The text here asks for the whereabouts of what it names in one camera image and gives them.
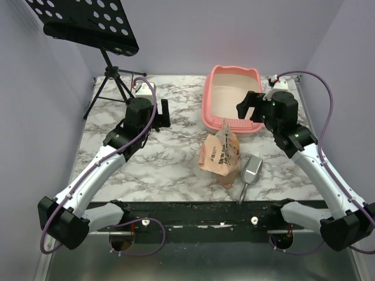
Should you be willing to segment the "beige cat litter bag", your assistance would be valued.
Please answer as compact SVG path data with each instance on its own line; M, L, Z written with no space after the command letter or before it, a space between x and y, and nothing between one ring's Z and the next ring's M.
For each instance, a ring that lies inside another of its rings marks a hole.
M223 125L215 135L208 135L203 142L198 165L216 176L226 190L232 188L240 168L240 142L230 127Z

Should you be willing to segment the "silver metal scoop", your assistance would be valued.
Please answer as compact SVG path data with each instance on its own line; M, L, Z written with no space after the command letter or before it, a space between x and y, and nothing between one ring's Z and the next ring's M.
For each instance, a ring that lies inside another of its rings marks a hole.
M244 186L241 191L240 197L238 199L239 204L243 203L247 194L248 187L251 184L254 184L259 181L261 177L262 166L263 166L262 158L256 155L251 155L247 163L243 167L241 171L241 179L244 183Z

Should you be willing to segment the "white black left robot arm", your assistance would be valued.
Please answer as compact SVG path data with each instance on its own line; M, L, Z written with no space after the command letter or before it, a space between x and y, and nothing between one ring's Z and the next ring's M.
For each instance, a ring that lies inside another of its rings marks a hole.
M156 100L131 99L125 118L106 135L97 154L78 178L53 198L44 196L39 201L43 254L54 252L45 248L48 235L61 246L75 249L91 232L107 227L124 231L138 222L130 216L129 208L118 200L96 208L88 205L111 175L144 147L157 112Z

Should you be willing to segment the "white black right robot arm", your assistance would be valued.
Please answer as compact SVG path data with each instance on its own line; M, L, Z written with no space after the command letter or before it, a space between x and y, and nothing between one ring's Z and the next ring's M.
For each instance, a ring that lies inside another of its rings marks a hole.
M298 122L298 102L287 91L277 91L270 99L249 91L237 104L238 117L254 109L251 121L262 123L272 132L276 145L309 177L323 197L327 208L315 209L291 199L275 203L270 224L283 229L296 224L321 235L334 251L351 247L368 237L374 226L374 204L367 204L344 183L337 171L318 151L318 140Z

